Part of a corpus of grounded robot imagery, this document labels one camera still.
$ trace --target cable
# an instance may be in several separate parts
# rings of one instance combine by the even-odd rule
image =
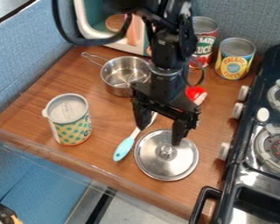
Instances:
[[[192,57],[192,59],[196,60],[196,63],[198,64],[199,69],[201,70],[201,76],[200,76],[199,80],[197,81],[197,83],[195,85],[192,85],[184,75],[183,75],[183,79],[184,79],[184,82],[187,86],[196,87],[196,86],[200,85],[205,80],[206,69],[201,65],[201,63],[196,58]]]

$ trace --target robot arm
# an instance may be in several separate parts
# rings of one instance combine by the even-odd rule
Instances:
[[[133,111],[136,125],[143,130],[151,121],[151,111],[171,118],[173,145],[179,145],[190,129],[196,128],[199,109],[186,96],[189,58],[196,49],[191,0],[103,0],[106,10],[128,13],[121,31],[108,39],[78,39],[76,45],[94,46],[112,43],[124,37],[131,20],[130,13],[143,18],[151,46],[150,83],[132,83]],[[63,36],[58,15],[54,16]]]

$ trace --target tin can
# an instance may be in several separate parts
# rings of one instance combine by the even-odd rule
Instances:
[[[226,38],[220,43],[216,73],[227,80],[244,78],[256,54],[256,46],[245,38]]]
[[[208,67],[212,62],[213,45],[218,36],[218,25],[210,17],[194,17],[193,26],[198,43],[190,61],[190,68]]]
[[[88,102],[79,94],[56,96],[42,110],[42,116],[48,118],[53,137],[59,144],[81,144],[92,131]]]

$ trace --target stove knob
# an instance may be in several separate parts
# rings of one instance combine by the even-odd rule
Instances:
[[[233,118],[238,120],[240,118],[243,110],[244,110],[244,104],[241,102],[237,102],[234,105]]]
[[[265,123],[268,121],[270,117],[270,112],[268,111],[267,108],[260,108],[257,111],[257,115],[256,115],[256,119],[257,121],[259,121],[260,123]]]
[[[240,92],[238,94],[238,100],[242,102],[246,101],[248,93],[249,93],[249,87],[241,86]]]
[[[229,149],[230,149],[230,143],[221,143],[218,159],[223,161],[227,160]]]

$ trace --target polka dot can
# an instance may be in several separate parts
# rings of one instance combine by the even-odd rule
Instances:
[[[88,103],[78,94],[62,94],[53,98],[42,115],[48,118],[53,137],[59,144],[81,144],[92,131]]]

